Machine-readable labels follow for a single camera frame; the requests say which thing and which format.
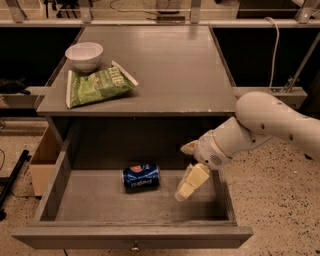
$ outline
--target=cabinet top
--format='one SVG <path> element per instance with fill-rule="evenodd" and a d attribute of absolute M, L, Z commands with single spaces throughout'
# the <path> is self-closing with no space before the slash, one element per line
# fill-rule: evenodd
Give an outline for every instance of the cabinet top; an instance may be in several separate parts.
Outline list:
<path fill-rule="evenodd" d="M 69 110 L 65 62 L 37 111 L 53 116 L 214 116 L 235 111 L 207 26 L 88 26 L 79 42 L 104 48 L 99 69 L 119 63 L 139 85 L 123 96 Z"/>

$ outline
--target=open drawer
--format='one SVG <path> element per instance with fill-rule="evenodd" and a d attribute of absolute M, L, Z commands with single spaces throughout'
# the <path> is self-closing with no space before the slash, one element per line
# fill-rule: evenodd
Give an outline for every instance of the open drawer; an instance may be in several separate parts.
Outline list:
<path fill-rule="evenodd" d="M 237 226 L 223 172 L 189 200 L 174 198 L 190 156 L 180 147 L 217 126 L 212 117 L 77 118 L 29 227 L 13 237 L 33 248 L 238 248 L 253 234 Z M 122 170 L 156 163 L 160 185 L 128 192 Z"/>

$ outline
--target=white cable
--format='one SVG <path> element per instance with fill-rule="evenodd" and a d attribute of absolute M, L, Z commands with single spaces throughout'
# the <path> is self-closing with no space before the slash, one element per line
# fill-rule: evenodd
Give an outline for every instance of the white cable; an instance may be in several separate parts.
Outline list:
<path fill-rule="evenodd" d="M 271 17 L 265 17 L 265 19 L 267 21 L 271 22 L 272 24 L 274 24 L 274 26 L 275 26 L 275 28 L 277 30 L 277 39 L 276 39 L 276 43 L 275 43 L 274 50 L 273 50 L 271 78 L 270 78 L 270 84 L 269 84 L 269 87 L 272 87 L 273 76 L 274 76 L 274 63 L 275 63 L 275 60 L 276 60 L 276 54 L 277 54 L 278 43 L 279 43 L 279 38 L 280 38 L 280 31 L 279 31 L 279 27 L 278 27 L 277 23 L 274 21 L 274 19 L 272 19 Z"/>

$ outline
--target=drawer front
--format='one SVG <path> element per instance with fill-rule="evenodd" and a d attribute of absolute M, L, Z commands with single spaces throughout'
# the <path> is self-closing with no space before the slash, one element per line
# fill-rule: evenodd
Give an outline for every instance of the drawer front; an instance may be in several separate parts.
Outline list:
<path fill-rule="evenodd" d="M 35 249 L 196 249 L 238 248 L 253 232 L 250 227 L 157 227 L 134 231 L 108 227 L 29 227 L 14 229 L 12 236 Z"/>

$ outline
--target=drawer handle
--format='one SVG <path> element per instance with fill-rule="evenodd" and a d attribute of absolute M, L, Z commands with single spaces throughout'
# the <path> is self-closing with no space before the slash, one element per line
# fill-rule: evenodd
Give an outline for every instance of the drawer handle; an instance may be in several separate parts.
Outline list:
<path fill-rule="evenodd" d="M 131 251 L 132 251 L 132 252 L 140 252 L 140 251 L 141 251 L 140 248 L 139 248 L 139 246 L 138 246 L 138 241 L 134 241 L 134 245 L 133 245 L 133 247 L 131 248 Z"/>

